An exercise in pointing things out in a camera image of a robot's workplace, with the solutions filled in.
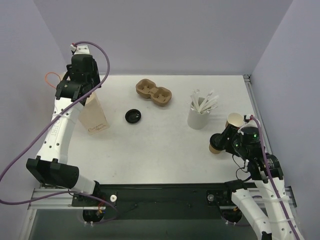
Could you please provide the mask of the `beige paper takeout bag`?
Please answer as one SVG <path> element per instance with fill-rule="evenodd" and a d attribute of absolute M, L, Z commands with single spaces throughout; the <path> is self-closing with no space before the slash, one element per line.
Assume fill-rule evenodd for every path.
<path fill-rule="evenodd" d="M 66 110 L 71 104 L 70 98 L 61 97 L 54 101 L 52 119 L 58 119 L 47 130 L 47 139 L 71 137 L 77 121 L 80 121 L 90 135 L 109 128 L 109 123 L 95 92 L 85 100 L 85 104 L 79 102 Z"/>

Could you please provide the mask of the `brown pulp cup carrier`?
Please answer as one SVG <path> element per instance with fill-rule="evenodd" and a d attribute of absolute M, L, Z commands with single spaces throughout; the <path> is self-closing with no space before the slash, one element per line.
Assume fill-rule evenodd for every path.
<path fill-rule="evenodd" d="M 138 95 L 145 99 L 150 99 L 154 104 L 165 107 L 172 99 L 172 92 L 165 88 L 157 86 L 153 81 L 144 78 L 136 85 L 135 90 Z"/>

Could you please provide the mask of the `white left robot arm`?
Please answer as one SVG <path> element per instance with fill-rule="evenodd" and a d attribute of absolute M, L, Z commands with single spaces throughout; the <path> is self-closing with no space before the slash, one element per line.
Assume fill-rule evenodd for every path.
<path fill-rule="evenodd" d="M 95 189 L 96 182 L 82 176 L 78 167 L 67 162 L 75 124 L 86 104 L 85 94 L 100 83 L 98 66 L 92 55 L 74 54 L 66 68 L 56 87 L 54 123 L 36 157 L 27 160 L 26 168 L 40 183 L 84 193 L 83 199 L 95 206 L 102 199 L 102 193 Z"/>

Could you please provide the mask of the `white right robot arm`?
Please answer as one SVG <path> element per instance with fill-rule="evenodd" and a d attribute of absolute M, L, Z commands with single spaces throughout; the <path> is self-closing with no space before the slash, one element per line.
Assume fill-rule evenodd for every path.
<path fill-rule="evenodd" d="M 259 240 L 302 240 L 286 194 L 284 175 L 278 159 L 265 151 L 260 129 L 228 123 L 222 133 L 210 138 L 210 148 L 226 151 L 247 162 L 247 171 L 258 188 L 265 209 L 250 195 L 243 180 L 226 182 L 221 197 L 235 204 Z"/>

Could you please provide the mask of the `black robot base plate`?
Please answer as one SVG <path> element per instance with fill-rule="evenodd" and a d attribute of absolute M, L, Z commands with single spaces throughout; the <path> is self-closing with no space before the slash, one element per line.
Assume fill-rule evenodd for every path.
<path fill-rule="evenodd" d="M 242 212 L 224 183 L 102 184 L 98 200 L 75 194 L 73 207 L 83 207 L 85 220 L 213 220 L 238 223 Z"/>

